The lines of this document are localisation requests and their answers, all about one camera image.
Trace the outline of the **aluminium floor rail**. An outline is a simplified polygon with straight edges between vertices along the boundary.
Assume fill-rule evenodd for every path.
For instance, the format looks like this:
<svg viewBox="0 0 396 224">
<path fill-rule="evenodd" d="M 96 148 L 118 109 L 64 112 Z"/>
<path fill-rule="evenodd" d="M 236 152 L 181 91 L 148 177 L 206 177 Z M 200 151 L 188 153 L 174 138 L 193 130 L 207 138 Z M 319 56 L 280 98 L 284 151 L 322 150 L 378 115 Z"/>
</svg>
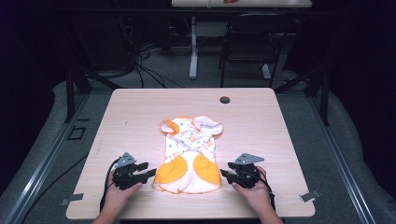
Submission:
<svg viewBox="0 0 396 224">
<path fill-rule="evenodd" d="M 330 146 L 330 153 L 332 155 L 335 167 L 343 181 L 346 188 L 347 194 L 350 201 L 353 203 L 357 215 L 361 221 L 361 224 L 377 224 L 375 218 L 365 201 L 361 188 L 357 184 L 351 170 L 347 164 L 347 161 L 339 147 L 330 126 L 326 126 L 320 115 L 319 102 L 315 98 L 307 98 L 307 102 L 314 111 L 315 118 L 319 123 L 321 130 L 323 131 L 325 138 Z"/>
<path fill-rule="evenodd" d="M 61 199 L 74 194 L 96 127 L 92 95 L 78 97 L 64 122 L 57 102 L 21 169 L 0 197 L 0 224 L 85 224 L 66 216 Z"/>
</svg>

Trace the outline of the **orange and white baby garment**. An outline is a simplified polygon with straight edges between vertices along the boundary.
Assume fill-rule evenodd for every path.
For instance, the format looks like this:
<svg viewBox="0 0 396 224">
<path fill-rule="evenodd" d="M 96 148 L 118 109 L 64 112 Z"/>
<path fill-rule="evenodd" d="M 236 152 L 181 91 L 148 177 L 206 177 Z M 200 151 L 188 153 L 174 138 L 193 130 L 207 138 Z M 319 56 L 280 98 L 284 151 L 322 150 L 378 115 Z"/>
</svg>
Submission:
<svg viewBox="0 0 396 224">
<path fill-rule="evenodd" d="M 179 117 L 161 123 L 166 133 L 164 163 L 152 186 L 170 193 L 202 194 L 221 187 L 215 137 L 223 126 L 206 116 Z"/>
</svg>

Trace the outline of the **person's left hand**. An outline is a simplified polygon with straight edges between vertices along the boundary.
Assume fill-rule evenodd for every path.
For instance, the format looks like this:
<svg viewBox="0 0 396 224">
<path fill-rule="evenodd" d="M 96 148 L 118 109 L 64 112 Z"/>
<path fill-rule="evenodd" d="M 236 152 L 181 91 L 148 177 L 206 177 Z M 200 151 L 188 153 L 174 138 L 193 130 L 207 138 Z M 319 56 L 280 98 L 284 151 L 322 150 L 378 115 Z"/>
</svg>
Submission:
<svg viewBox="0 0 396 224">
<path fill-rule="evenodd" d="M 117 217 L 141 187 L 141 183 L 137 183 L 128 189 L 118 189 L 115 186 L 110 186 L 106 193 L 102 212 L 107 216 Z"/>
</svg>

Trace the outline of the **black metal stand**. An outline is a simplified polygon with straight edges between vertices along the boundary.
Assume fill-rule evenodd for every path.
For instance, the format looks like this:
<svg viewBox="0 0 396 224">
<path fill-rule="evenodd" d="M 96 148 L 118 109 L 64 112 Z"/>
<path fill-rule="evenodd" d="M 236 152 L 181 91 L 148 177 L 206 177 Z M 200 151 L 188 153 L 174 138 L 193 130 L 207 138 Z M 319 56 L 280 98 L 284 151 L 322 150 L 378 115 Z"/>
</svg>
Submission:
<svg viewBox="0 0 396 224">
<path fill-rule="evenodd" d="M 82 94 L 90 94 L 92 91 L 92 85 L 88 78 L 93 78 L 111 90 L 120 89 L 120 85 L 117 85 L 108 79 L 102 77 L 98 73 L 94 72 L 88 65 L 76 65 L 72 66 L 65 75 L 66 85 L 66 103 L 67 103 L 67 114 L 65 123 L 69 122 L 74 117 L 76 112 L 75 104 L 75 90 L 77 87 Z"/>
<path fill-rule="evenodd" d="M 328 105 L 330 95 L 330 75 L 329 65 L 327 63 L 321 64 L 318 68 L 314 68 L 311 71 L 297 76 L 286 84 L 275 88 L 276 93 L 281 93 L 297 85 L 298 83 L 308 80 L 308 83 L 304 89 L 304 95 L 306 97 L 315 97 L 318 91 L 320 93 L 320 104 L 319 104 L 319 116 L 326 126 L 329 126 L 328 120 Z"/>
</svg>

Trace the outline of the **grey tape strip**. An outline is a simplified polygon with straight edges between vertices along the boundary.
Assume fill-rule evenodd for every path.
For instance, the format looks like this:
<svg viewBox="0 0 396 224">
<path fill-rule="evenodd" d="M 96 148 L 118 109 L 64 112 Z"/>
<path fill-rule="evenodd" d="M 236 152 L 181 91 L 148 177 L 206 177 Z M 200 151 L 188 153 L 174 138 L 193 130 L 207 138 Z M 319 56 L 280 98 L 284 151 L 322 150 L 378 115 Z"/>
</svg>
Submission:
<svg viewBox="0 0 396 224">
<path fill-rule="evenodd" d="M 67 198 L 61 199 L 59 205 L 60 205 L 60 206 L 67 206 L 67 205 L 69 205 L 71 202 L 80 201 L 80 200 L 82 200 L 82 199 L 83 199 L 83 193 L 73 194 L 73 195 L 70 195 L 70 196 L 67 197 Z"/>
<path fill-rule="evenodd" d="M 306 202 L 309 202 L 309 201 L 314 201 L 316 198 L 318 198 L 320 196 L 321 196 L 321 193 L 317 189 L 315 189 L 315 190 L 307 192 L 306 194 L 301 195 L 300 199 L 304 203 L 306 203 Z"/>
</svg>

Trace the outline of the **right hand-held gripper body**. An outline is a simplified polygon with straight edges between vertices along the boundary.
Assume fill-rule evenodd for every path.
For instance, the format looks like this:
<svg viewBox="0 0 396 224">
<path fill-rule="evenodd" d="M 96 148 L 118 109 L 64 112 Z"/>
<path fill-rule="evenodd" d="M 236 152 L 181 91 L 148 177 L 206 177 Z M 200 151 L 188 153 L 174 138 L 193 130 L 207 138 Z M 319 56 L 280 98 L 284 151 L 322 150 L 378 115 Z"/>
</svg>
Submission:
<svg viewBox="0 0 396 224">
<path fill-rule="evenodd" d="M 264 161 L 263 157 L 242 153 L 233 163 L 240 164 L 240 170 L 235 171 L 237 183 L 244 189 L 253 188 L 260 180 L 260 174 L 255 165 L 256 162 Z"/>
</svg>

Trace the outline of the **person's right hand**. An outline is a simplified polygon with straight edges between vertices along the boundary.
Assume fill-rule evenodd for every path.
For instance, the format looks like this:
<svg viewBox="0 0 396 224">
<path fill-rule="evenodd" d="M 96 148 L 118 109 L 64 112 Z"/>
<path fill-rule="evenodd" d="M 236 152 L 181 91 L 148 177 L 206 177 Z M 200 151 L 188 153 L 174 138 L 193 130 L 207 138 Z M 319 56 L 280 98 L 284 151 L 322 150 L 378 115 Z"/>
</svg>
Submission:
<svg viewBox="0 0 396 224">
<path fill-rule="evenodd" d="M 257 170 L 260 174 L 260 180 L 253 188 L 244 189 L 236 183 L 232 183 L 232 187 L 247 200 L 248 205 L 259 217 L 266 217 L 273 211 L 273 207 L 271 205 L 269 189 L 265 185 L 266 172 L 260 166 L 257 167 Z"/>
</svg>

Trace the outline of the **white table leg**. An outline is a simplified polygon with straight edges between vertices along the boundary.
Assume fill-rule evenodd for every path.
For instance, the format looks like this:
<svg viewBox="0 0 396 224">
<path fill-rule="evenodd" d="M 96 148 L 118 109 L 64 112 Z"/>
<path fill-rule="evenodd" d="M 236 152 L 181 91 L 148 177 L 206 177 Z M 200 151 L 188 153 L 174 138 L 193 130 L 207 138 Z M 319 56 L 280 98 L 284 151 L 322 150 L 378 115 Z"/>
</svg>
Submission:
<svg viewBox="0 0 396 224">
<path fill-rule="evenodd" d="M 198 51 L 197 51 L 197 36 L 196 36 L 196 20 L 191 18 L 191 65 L 190 65 L 190 79 L 197 78 L 198 66 Z"/>
</svg>

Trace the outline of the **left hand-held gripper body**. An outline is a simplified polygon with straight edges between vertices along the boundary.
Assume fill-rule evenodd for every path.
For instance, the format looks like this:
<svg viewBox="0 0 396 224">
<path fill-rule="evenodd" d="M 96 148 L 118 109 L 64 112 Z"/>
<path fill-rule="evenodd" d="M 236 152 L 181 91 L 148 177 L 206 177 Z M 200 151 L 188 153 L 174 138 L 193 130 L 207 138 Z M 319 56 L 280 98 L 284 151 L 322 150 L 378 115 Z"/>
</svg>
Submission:
<svg viewBox="0 0 396 224">
<path fill-rule="evenodd" d="M 114 185 L 121 190 L 125 190 L 137 183 L 141 183 L 141 177 L 134 174 L 138 168 L 139 165 L 136 163 L 136 159 L 128 152 L 125 152 L 115 164 Z"/>
</svg>

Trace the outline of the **black chair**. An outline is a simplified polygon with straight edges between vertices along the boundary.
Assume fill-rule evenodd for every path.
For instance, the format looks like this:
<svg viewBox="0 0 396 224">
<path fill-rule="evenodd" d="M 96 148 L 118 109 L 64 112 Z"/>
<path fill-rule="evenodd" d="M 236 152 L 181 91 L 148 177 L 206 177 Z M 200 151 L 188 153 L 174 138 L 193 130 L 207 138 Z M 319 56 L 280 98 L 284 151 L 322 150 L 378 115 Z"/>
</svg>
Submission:
<svg viewBox="0 0 396 224">
<path fill-rule="evenodd" d="M 285 37 L 293 26 L 284 14 L 243 13 L 226 25 L 219 69 L 224 86 L 226 63 L 254 63 L 273 66 L 269 80 L 272 87 Z"/>
</svg>

